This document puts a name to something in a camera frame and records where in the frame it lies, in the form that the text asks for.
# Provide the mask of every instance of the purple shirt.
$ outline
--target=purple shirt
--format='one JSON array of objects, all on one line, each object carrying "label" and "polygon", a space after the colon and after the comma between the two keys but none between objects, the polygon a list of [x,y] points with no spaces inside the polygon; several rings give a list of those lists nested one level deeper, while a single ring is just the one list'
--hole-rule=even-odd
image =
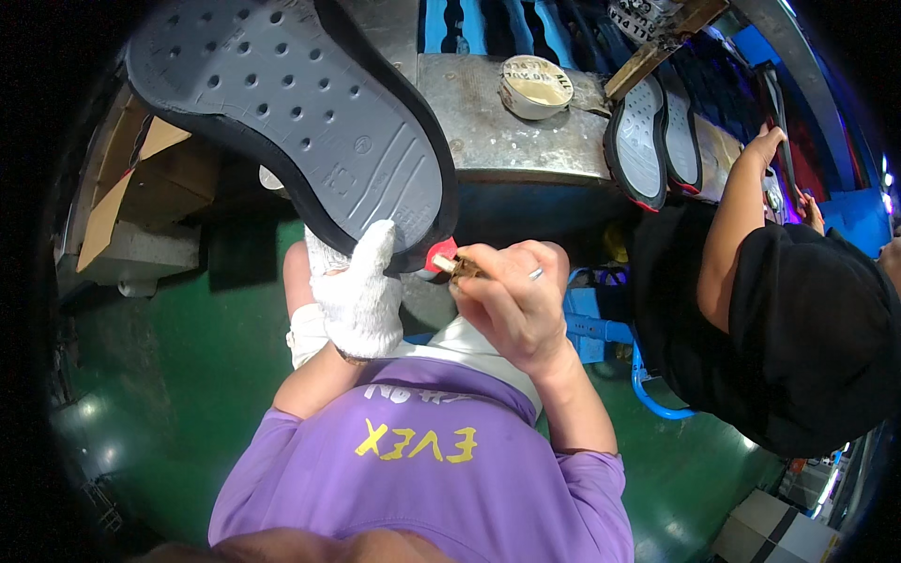
[{"label": "purple shirt", "polygon": [[554,454],[511,386],[433,359],[379,362],[301,421],[269,409],[209,541],[289,527],[416,532],[458,561],[633,561],[619,456]]}]

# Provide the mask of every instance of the metal workbench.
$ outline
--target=metal workbench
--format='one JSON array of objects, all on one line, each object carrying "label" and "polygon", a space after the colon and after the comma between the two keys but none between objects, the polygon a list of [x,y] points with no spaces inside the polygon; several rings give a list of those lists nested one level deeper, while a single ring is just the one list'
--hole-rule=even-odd
[{"label": "metal workbench", "polygon": [[[500,60],[476,55],[417,52],[420,3],[426,0],[342,0],[373,44],[423,94],[438,116],[461,182],[540,183],[615,188],[604,158],[609,110],[590,73],[567,68],[575,97],[567,112],[539,122],[510,114],[496,93]],[[734,0],[770,40],[804,91],[829,140],[833,161],[848,181],[850,157],[822,72],[794,19],[778,0]],[[714,153],[699,138],[702,157]],[[705,177],[728,168],[705,160]]]}]

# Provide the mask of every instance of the blue chair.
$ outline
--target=blue chair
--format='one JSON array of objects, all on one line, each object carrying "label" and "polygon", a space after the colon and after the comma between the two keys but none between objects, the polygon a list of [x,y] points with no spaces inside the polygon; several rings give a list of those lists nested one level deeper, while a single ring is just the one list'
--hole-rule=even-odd
[{"label": "blue chair", "polygon": [[[569,283],[581,272],[591,272],[588,268],[579,268],[569,275]],[[600,279],[605,283],[610,276],[609,272],[602,272]],[[613,274],[614,285],[624,283],[624,276],[620,278]],[[621,342],[632,345],[632,389],[635,396],[648,409],[661,418],[671,421],[681,420],[694,415],[697,411],[684,407],[681,409],[669,409],[653,399],[644,390],[642,384],[654,377],[648,375],[644,367],[642,353],[635,343],[632,328],[624,322],[607,321],[601,318],[597,308],[597,295],[593,287],[574,287],[567,289],[563,297],[563,316],[567,324],[567,337],[578,352],[579,360],[583,364],[604,361],[607,342]]]}]

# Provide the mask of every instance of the red trim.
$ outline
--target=red trim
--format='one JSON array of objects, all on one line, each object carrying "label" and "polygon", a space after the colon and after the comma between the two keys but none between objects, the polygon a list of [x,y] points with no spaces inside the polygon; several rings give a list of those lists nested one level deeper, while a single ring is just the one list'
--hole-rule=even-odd
[{"label": "red trim", "polygon": [[689,192],[691,195],[698,195],[701,193],[699,189],[692,186],[691,184],[683,184],[682,182],[678,182],[675,178],[670,177],[669,181],[676,185],[676,187],[682,189],[683,191]]},{"label": "red trim", "polygon": [[446,241],[435,242],[432,247],[429,249],[428,254],[425,255],[425,266],[424,269],[438,274],[441,272],[434,264],[432,264],[432,257],[435,254],[441,254],[445,258],[453,259],[457,256],[457,242],[450,237]]},{"label": "red trim", "polygon": [[638,205],[640,208],[642,208],[642,209],[644,209],[644,210],[646,210],[646,211],[650,211],[650,212],[652,212],[652,213],[659,213],[659,212],[660,212],[660,209],[654,209],[654,208],[651,207],[650,205],[645,204],[644,202],[640,202],[640,201],[638,201],[637,199],[631,199],[631,197],[629,197],[629,199],[632,201],[632,203]]}]

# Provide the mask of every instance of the shoe sole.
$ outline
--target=shoe sole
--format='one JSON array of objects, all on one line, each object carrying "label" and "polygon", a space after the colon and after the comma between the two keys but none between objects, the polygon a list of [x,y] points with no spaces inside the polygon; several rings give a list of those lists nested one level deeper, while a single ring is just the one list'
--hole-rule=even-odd
[{"label": "shoe sole", "polygon": [[702,188],[701,152],[697,147],[695,119],[691,100],[676,70],[664,62],[658,77],[666,94],[666,119],[663,129],[663,157],[670,184],[690,194]]},{"label": "shoe sole", "polygon": [[614,109],[604,133],[607,166],[626,196],[658,211],[666,200],[663,89],[648,75]]},{"label": "shoe sole", "polygon": [[415,271],[452,235],[457,183],[441,126],[335,0],[166,4],[125,62],[152,112],[268,168],[336,250],[350,255],[392,219],[388,270]]}]

